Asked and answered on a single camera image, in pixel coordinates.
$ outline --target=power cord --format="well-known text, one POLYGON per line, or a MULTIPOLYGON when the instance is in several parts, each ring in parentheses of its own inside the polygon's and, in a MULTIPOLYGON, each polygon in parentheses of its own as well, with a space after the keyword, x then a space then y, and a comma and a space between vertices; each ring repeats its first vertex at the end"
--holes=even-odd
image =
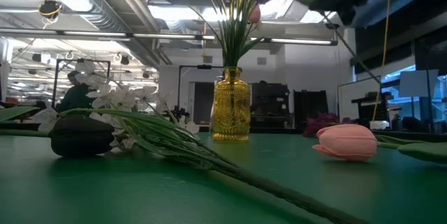
MULTIPOLYGON (((386 60, 386 50, 388 47, 388 25, 390 21, 390 2, 391 0, 388 0, 388 5, 386 8, 386 23, 385 23, 385 42, 383 43, 383 58, 382 58, 382 66, 380 67, 380 78, 382 78, 383 75, 383 67, 385 66, 385 60, 386 60)), ((379 85, 379 92, 377 92, 376 95, 376 102, 374 105, 374 113, 372 115, 372 121, 376 119, 376 113, 377 113, 377 105, 379 104, 379 97, 381 95, 382 88, 381 85, 379 85)))

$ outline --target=table surface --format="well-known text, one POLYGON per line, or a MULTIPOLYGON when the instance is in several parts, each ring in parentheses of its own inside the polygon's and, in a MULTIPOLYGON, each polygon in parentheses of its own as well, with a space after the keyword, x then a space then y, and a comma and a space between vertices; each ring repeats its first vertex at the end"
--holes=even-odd
MULTIPOLYGON (((381 149, 369 163, 318 155, 316 139, 253 134, 219 153, 370 223, 445 223, 447 166, 381 149)), ((144 151, 60 158, 50 140, 0 137, 0 223, 328 223, 216 172, 144 151)))

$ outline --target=yellow glass vase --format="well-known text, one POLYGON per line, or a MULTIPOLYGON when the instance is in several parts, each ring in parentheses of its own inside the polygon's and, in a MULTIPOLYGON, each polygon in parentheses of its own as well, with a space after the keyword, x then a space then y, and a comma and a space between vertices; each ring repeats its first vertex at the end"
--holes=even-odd
POLYGON ((225 68, 225 80, 214 89, 216 141, 249 141, 250 88, 240 80, 241 68, 225 68))

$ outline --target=pink flower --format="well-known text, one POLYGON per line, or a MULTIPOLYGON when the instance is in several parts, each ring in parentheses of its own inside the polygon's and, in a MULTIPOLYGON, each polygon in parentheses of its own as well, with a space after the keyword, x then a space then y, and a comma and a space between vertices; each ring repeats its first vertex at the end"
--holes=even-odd
POLYGON ((330 126, 319 130, 316 134, 320 144, 312 148, 335 158, 364 162, 376 155, 377 140, 372 132, 353 124, 330 126))
POLYGON ((249 22, 258 23, 259 20, 261 20, 261 10, 259 8, 259 5, 256 5, 253 12, 250 14, 249 22))

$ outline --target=fluorescent light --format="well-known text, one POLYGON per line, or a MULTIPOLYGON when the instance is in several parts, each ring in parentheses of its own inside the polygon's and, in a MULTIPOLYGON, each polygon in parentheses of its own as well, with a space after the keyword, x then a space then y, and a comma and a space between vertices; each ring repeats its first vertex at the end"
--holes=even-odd
POLYGON ((22 83, 22 82, 15 83, 15 84, 13 84, 13 85, 15 85, 15 86, 17 86, 17 87, 26 87, 26 86, 27 86, 26 84, 24 84, 24 83, 22 83))
POLYGON ((96 32, 96 31, 65 31, 67 36, 126 36, 125 33, 96 32))
MULTIPOLYGON (((8 80, 54 82, 54 78, 44 78, 44 77, 8 77, 8 80)), ((58 82, 69 82, 68 78, 59 78, 57 81, 58 82)))
POLYGON ((47 34, 47 35, 55 35, 56 31, 44 30, 44 29, 0 29, 0 33, 39 33, 39 34, 47 34))
POLYGON ((149 5, 148 8, 153 17, 165 21, 197 20, 199 18, 197 13, 188 7, 158 7, 149 5))
POLYGON ((271 43, 290 43, 290 44, 308 44, 308 45, 332 45, 330 40, 312 40, 312 39, 288 39, 288 38, 271 38, 271 43))
MULTIPOLYGON (((327 11, 324 13, 329 19, 334 17, 334 15, 336 14, 336 12, 330 12, 330 11, 327 11)), ((302 22, 302 23, 319 23, 323 20, 324 20, 324 17, 320 13, 318 13, 316 11, 308 10, 306 12, 305 16, 301 18, 300 22, 302 22)))
POLYGON ((136 38, 196 39, 195 35, 182 35, 182 34, 146 34, 146 33, 135 33, 133 36, 135 36, 136 38))

